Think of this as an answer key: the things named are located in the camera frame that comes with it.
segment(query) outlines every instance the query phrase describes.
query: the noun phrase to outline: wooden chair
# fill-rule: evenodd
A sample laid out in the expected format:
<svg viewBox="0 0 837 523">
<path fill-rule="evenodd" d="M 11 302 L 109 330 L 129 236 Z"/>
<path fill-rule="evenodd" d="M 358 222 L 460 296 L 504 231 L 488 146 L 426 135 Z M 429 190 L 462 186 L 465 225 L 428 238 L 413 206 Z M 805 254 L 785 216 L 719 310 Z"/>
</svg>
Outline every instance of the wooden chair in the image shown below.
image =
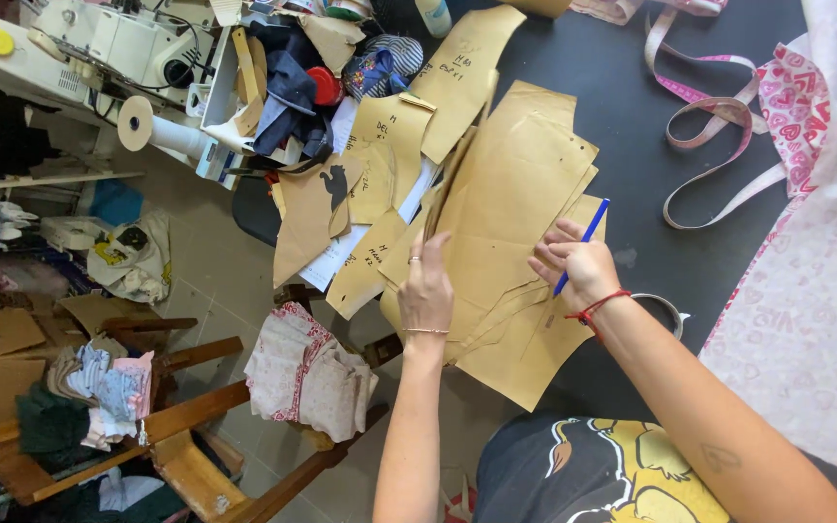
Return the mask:
<svg viewBox="0 0 837 523">
<path fill-rule="evenodd" d="M 138 347 L 138 334 L 194 325 L 194 318 L 148 321 L 113 318 L 102 327 L 111 337 Z M 164 382 L 169 383 L 172 372 L 241 350 L 240 339 L 233 337 L 156 357 L 151 390 L 155 405 L 164 403 L 161 398 L 168 388 Z M 248 387 L 238 382 L 154 411 L 138 422 L 137 438 L 126 438 L 121 452 L 61 480 L 54 480 L 34 459 L 20 452 L 16 432 L 14 437 L 0 442 L 0 482 L 20 504 L 29 505 L 149 452 L 161 477 L 205 523 L 264 523 L 321 471 L 340 463 L 362 434 L 333 445 L 331 450 L 316 452 L 260 498 L 248 498 L 192 442 L 190 429 L 215 420 L 249 399 Z M 388 411 L 386 405 L 368 410 L 366 430 Z"/>
</svg>

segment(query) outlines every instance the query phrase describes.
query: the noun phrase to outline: sewing machine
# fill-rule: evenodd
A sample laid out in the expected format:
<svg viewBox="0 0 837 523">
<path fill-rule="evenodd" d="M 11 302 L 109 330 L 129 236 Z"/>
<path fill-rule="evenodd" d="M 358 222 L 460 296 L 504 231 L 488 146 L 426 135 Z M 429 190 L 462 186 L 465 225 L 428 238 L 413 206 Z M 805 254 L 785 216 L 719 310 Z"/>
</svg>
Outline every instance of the sewing machine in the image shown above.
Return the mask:
<svg viewBox="0 0 837 523">
<path fill-rule="evenodd" d="M 130 4 L 38 0 L 36 6 L 29 41 L 69 62 L 96 91 L 114 84 L 184 105 L 190 85 L 206 73 L 212 36 L 183 18 Z"/>
</svg>

